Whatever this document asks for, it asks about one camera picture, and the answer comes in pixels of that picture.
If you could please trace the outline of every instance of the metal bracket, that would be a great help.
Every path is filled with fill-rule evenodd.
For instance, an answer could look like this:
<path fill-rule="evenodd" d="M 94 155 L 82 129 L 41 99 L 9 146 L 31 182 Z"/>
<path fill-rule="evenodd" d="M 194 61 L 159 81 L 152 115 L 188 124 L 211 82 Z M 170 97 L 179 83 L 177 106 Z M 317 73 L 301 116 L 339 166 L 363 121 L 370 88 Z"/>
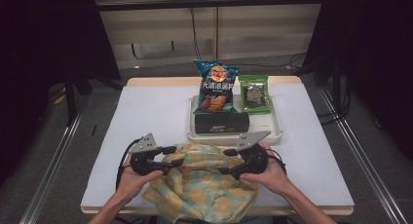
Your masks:
<path fill-rule="evenodd" d="M 236 144 L 236 150 L 238 152 L 251 148 L 254 146 L 256 143 L 261 141 L 261 139 L 265 138 L 267 135 L 269 135 L 271 131 L 257 131 L 253 133 L 241 133 L 240 137 L 238 138 L 237 144 Z"/>
<path fill-rule="evenodd" d="M 158 145 L 155 142 L 155 138 L 152 133 L 148 133 L 131 147 L 129 153 L 143 153 L 156 149 L 158 149 Z"/>

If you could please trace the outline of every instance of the finger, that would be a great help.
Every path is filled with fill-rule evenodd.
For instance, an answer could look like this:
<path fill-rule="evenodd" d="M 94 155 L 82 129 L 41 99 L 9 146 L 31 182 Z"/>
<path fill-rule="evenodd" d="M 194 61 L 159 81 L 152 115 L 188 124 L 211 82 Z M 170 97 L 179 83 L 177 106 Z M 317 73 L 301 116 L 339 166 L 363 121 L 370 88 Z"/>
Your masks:
<path fill-rule="evenodd" d="M 127 166 L 127 165 L 130 165 L 131 164 L 130 161 L 131 161 L 131 154 L 128 154 L 128 157 L 124 162 L 124 167 Z"/>
<path fill-rule="evenodd" d="M 270 156 L 275 156 L 274 152 L 271 149 L 271 146 L 267 143 L 260 143 L 259 144 L 261 147 L 263 147 L 265 149 L 265 151 L 267 152 L 268 155 Z"/>

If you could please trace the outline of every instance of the person's left hand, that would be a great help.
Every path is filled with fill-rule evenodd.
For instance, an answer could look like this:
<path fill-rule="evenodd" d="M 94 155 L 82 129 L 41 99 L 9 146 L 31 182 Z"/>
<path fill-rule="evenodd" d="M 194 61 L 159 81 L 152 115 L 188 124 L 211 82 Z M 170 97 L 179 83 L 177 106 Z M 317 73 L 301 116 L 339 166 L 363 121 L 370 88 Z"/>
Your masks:
<path fill-rule="evenodd" d="M 139 194 L 143 185 L 155 180 L 163 174 L 161 170 L 152 171 L 145 176 L 135 173 L 131 168 L 131 155 L 128 155 L 128 158 L 125 160 L 124 167 L 124 172 L 122 173 L 121 181 L 119 182 L 116 193 L 122 195 L 128 202 Z"/>

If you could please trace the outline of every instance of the snack bag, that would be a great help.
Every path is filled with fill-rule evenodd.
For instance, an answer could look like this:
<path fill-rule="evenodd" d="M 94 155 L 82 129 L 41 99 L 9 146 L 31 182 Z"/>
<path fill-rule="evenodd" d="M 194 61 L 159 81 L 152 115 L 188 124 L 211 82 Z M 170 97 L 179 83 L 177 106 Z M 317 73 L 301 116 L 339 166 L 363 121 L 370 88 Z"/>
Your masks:
<path fill-rule="evenodd" d="M 232 89 L 239 68 L 216 61 L 194 60 L 203 77 L 198 108 L 194 113 L 237 112 L 233 108 Z"/>
<path fill-rule="evenodd" d="M 268 95 L 268 76 L 242 75 L 239 77 L 239 80 L 242 111 L 248 114 L 271 113 L 270 97 Z"/>

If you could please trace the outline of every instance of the yellow fabric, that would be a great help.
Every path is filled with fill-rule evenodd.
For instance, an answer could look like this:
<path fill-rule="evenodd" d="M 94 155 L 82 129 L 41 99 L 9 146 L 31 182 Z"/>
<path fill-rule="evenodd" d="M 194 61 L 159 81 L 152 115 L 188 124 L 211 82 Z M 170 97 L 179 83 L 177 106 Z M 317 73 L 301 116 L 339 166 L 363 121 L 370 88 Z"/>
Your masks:
<path fill-rule="evenodd" d="M 223 147 L 187 144 L 166 155 L 163 162 L 184 159 L 149 185 L 143 198 L 155 204 L 164 218 L 175 223 L 179 218 L 210 223 L 237 223 L 255 202 L 256 183 L 236 180 L 216 168 L 232 168 L 243 161 L 223 154 Z"/>

